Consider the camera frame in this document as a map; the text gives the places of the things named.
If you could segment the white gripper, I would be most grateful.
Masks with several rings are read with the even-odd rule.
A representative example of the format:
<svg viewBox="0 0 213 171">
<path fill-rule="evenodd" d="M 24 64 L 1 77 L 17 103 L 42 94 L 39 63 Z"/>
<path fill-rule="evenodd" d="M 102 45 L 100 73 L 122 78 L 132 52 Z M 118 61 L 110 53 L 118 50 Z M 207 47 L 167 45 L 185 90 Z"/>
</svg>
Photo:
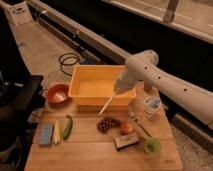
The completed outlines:
<svg viewBox="0 0 213 171">
<path fill-rule="evenodd" d="M 133 74 L 124 70 L 118 75 L 114 83 L 114 93 L 118 95 L 130 91 L 135 87 L 137 82 L 138 80 Z"/>
</svg>

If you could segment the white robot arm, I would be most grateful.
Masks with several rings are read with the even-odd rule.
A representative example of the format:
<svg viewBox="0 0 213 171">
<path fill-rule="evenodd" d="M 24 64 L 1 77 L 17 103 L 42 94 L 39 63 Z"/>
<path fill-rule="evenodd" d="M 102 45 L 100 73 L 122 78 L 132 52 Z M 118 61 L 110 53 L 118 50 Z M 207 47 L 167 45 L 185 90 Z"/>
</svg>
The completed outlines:
<svg viewBox="0 0 213 171">
<path fill-rule="evenodd" d="M 213 130 L 213 92 L 164 72 L 157 67 L 158 61 L 158 54 L 153 50 L 128 57 L 125 69 L 115 81 L 114 92 L 121 94 L 132 90 L 143 80 Z"/>
</svg>

